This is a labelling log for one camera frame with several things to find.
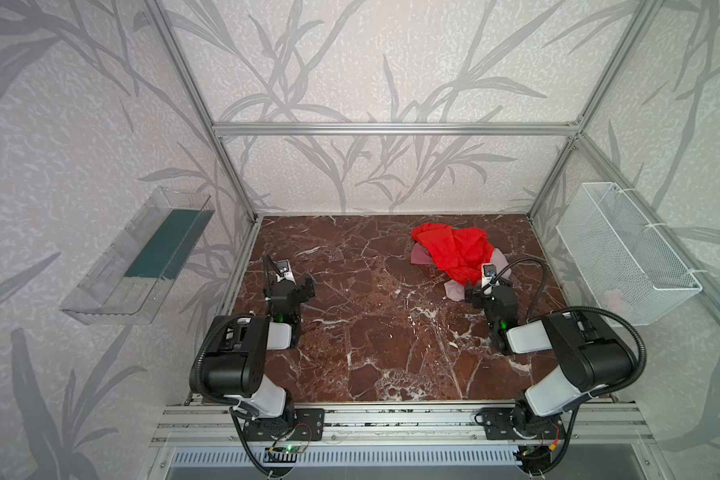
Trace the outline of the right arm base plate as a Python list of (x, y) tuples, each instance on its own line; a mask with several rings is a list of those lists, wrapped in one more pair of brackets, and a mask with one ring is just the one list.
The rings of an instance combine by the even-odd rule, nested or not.
[(520, 408), (483, 408), (473, 415), (487, 440), (539, 441), (555, 443), (565, 436), (559, 415), (527, 417)]

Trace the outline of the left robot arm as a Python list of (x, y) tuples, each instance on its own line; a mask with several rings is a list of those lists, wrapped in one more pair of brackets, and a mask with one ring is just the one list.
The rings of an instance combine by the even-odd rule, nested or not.
[(228, 406), (230, 415), (239, 421), (293, 428), (292, 395), (266, 376), (266, 358), (270, 351), (298, 346), (301, 305), (314, 296), (312, 277), (298, 284), (286, 275), (277, 275), (265, 289), (265, 314), (216, 317), (191, 368), (191, 391), (211, 403)]

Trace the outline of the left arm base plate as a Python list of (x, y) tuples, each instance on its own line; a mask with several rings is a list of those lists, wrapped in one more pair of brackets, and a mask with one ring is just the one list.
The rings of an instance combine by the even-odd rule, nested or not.
[(326, 411), (322, 408), (295, 408), (275, 418), (248, 420), (243, 434), (248, 441), (288, 440), (320, 441), (325, 426)]

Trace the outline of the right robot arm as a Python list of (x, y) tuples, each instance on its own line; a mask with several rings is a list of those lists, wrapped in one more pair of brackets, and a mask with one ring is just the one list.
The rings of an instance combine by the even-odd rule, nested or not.
[(555, 355), (557, 366), (515, 400), (511, 420), (518, 430), (622, 390), (646, 368), (641, 335), (611, 311), (573, 306), (519, 324), (518, 298), (509, 285), (469, 285), (465, 299), (485, 314), (489, 338), (501, 354)]

